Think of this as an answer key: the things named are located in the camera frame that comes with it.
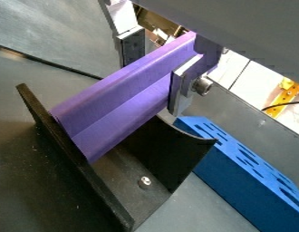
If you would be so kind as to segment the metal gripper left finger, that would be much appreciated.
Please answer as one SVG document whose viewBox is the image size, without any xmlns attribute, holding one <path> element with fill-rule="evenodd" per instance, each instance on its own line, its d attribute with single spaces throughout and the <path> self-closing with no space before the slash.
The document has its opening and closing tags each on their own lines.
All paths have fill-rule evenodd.
<svg viewBox="0 0 299 232">
<path fill-rule="evenodd" d="M 139 25 L 129 0 L 99 0 L 111 25 L 121 66 L 145 55 L 145 29 Z"/>
</svg>

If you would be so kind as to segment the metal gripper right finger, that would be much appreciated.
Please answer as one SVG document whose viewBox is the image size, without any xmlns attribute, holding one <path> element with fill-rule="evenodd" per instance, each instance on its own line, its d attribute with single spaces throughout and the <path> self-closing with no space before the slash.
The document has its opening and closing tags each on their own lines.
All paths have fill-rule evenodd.
<svg viewBox="0 0 299 232">
<path fill-rule="evenodd" d="M 175 117 L 191 105 L 195 93 L 200 96 L 208 94 L 214 85 L 214 82 L 204 76 L 208 70 L 206 57 L 202 54 L 192 56 L 172 70 L 167 109 Z"/>
</svg>

